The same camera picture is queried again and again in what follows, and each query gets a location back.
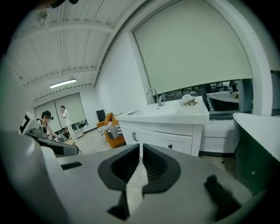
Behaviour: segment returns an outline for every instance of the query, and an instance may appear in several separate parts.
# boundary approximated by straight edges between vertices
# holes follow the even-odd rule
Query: orange sofa
[[[99,128],[99,127],[101,127],[101,126],[108,125],[108,123],[109,123],[110,121],[112,121],[112,126],[118,125],[119,122],[115,119],[115,116],[116,116],[116,115],[113,115],[113,113],[107,114],[105,120],[102,121],[102,122],[97,123],[96,126]],[[123,135],[118,136],[116,139],[110,139],[107,132],[104,132],[104,134],[105,134],[105,136],[106,136],[107,142],[109,143],[109,145],[110,145],[112,148],[116,148],[116,147],[118,147],[120,144],[123,144],[123,143],[126,142],[126,141],[124,140]]]

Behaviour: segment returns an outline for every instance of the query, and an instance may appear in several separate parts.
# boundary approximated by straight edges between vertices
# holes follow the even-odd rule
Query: roller blind
[[[84,110],[80,98],[80,94],[73,94],[70,96],[62,97],[55,100],[56,109],[58,113],[58,118],[60,120],[61,126],[65,127],[65,120],[60,112],[60,107],[63,105],[65,109],[69,112],[71,124],[83,121],[86,119],[84,115]]]
[[[182,0],[135,32],[151,87],[158,93],[252,78],[249,61],[225,19],[203,0]]]
[[[57,117],[56,106],[55,106],[54,101],[45,103],[45,104],[43,104],[39,107],[34,108],[36,119],[37,118],[41,119],[42,113],[46,110],[50,111],[53,118],[54,118],[51,121],[51,123],[49,123],[52,131],[55,132],[55,131],[61,130],[61,126],[60,126],[60,122],[59,122],[58,117]]]

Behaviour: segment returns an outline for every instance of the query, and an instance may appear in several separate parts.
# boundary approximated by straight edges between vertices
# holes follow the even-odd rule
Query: orange chair
[[[112,116],[112,113],[107,114],[107,116],[106,116],[106,118],[105,118],[105,121],[102,121],[102,122],[98,123],[98,124],[97,124],[97,127],[101,127],[101,126],[104,126],[104,125],[108,125],[108,123],[109,123],[111,120],[109,120],[109,121],[106,120],[107,117],[112,118],[112,126],[118,125],[119,122],[115,119],[115,116],[116,116],[116,115],[113,115],[113,116]],[[120,144],[123,144],[123,143],[126,142],[125,139],[124,139],[124,137],[123,137],[123,135],[118,136],[116,139],[110,139],[110,137],[109,137],[109,135],[108,135],[108,133],[107,133],[106,131],[104,132],[104,134],[105,134],[105,137],[106,137],[106,140],[107,140],[108,144],[111,146],[112,149],[113,149],[113,148],[116,148],[116,147],[118,147]]]

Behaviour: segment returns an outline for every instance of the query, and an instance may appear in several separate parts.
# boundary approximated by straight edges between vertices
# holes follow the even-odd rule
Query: cabinet door
[[[143,157],[143,143],[156,145],[153,131],[133,128],[136,141],[140,144],[140,157]]]
[[[126,141],[126,144],[137,144],[137,141],[135,141],[134,135],[135,133],[133,132],[132,127],[127,127],[124,125],[120,125],[121,130],[122,130],[122,135]]]
[[[193,140],[191,136],[182,136],[159,132],[155,132],[154,135],[156,138],[157,146],[169,148],[186,154],[191,154]]]

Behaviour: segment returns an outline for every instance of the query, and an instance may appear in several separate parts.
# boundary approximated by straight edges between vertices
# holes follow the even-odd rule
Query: bathroom vanity
[[[209,112],[202,97],[195,105],[181,106],[179,100],[165,102],[163,106],[147,105],[128,115],[115,118],[119,121],[127,144],[143,143],[198,156],[202,127],[209,122]]]

